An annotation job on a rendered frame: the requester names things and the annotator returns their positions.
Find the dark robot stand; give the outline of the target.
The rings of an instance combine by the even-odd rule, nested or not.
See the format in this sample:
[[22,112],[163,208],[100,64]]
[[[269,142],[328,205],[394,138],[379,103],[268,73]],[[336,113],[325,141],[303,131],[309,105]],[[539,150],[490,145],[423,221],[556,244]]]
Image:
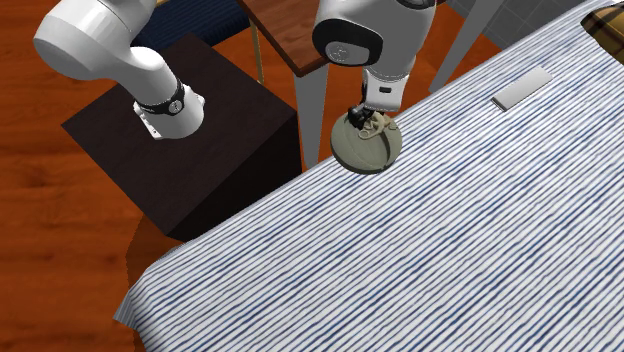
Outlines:
[[62,126],[164,235],[189,241],[301,174],[298,119],[193,34],[162,55],[206,100],[195,133],[154,139],[121,86]]

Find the bed with blue striped cover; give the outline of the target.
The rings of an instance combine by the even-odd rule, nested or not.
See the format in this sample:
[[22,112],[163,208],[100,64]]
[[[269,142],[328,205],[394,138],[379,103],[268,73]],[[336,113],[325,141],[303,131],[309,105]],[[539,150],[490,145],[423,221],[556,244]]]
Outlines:
[[[624,352],[624,66],[584,0],[158,259],[116,319],[147,352]],[[508,111],[535,67],[553,80]]]

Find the chair with dark blue seat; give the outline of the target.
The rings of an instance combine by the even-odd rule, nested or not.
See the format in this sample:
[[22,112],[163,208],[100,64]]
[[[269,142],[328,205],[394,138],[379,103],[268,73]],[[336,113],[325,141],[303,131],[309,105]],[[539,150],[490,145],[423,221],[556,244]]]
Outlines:
[[184,82],[197,83],[202,92],[210,80],[225,80],[241,69],[220,56],[214,46],[245,29],[254,40],[257,81],[265,83],[259,50],[258,30],[237,0],[157,0],[158,6],[139,34],[132,40],[136,47],[147,47],[162,54]]

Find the brown table with grey legs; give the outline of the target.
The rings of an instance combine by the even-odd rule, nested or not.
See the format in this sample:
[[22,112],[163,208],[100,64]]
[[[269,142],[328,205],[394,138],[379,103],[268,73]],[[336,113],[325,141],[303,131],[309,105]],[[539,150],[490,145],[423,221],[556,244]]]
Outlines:
[[[310,169],[330,156],[331,127],[361,99],[359,68],[333,65],[312,44],[319,0],[236,0],[248,15],[252,34],[263,36],[288,65],[294,87],[302,163]],[[464,19],[447,2],[417,55],[402,99],[403,110],[430,95],[429,87],[456,39]]]

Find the grey flat remote control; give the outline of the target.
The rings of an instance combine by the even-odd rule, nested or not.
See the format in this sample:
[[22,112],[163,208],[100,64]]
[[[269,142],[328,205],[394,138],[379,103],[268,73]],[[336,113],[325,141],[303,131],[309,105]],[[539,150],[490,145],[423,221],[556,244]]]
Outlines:
[[508,111],[553,80],[553,76],[542,67],[535,67],[505,87],[491,102],[501,111]]

